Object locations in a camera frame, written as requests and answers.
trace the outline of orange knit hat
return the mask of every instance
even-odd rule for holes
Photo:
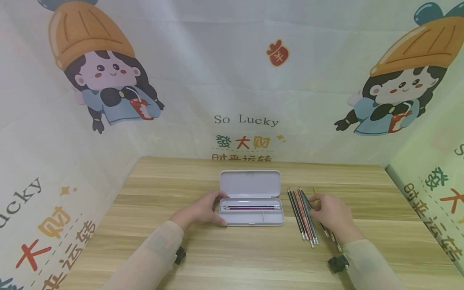
[[[56,64],[62,70],[91,51],[108,50],[135,58],[132,45],[116,23],[86,2],[60,5],[50,20],[48,35]]]
[[[444,17],[425,23],[395,42],[371,69],[371,77],[428,65],[447,68],[463,41],[463,17]]]

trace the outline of white pencil case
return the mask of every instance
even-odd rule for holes
[[[221,172],[220,189],[229,198],[219,204],[219,216],[228,226],[281,226],[284,211],[277,170],[226,170]],[[274,206],[275,209],[230,210],[226,206]]]

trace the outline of wrist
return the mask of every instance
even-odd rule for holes
[[[176,223],[185,232],[196,221],[196,215],[191,206],[186,206],[176,211],[169,220]]]
[[[366,238],[361,230],[354,224],[334,229],[332,232],[341,245]]]

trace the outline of wooden table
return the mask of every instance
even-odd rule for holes
[[[177,209],[219,188],[228,169],[282,174],[281,227],[195,225],[184,237],[187,258],[158,289],[353,289],[332,274],[338,252],[319,227],[311,249],[298,231],[286,187],[340,196],[356,224],[383,253],[408,289],[461,289],[464,279],[380,166],[142,158],[61,289],[99,289],[142,241]]]

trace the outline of beige sleeve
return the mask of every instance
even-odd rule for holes
[[[102,289],[155,289],[172,270],[183,236],[184,231],[168,220],[140,245]]]
[[[356,290],[406,290],[379,250],[363,239],[343,246],[348,275]]]

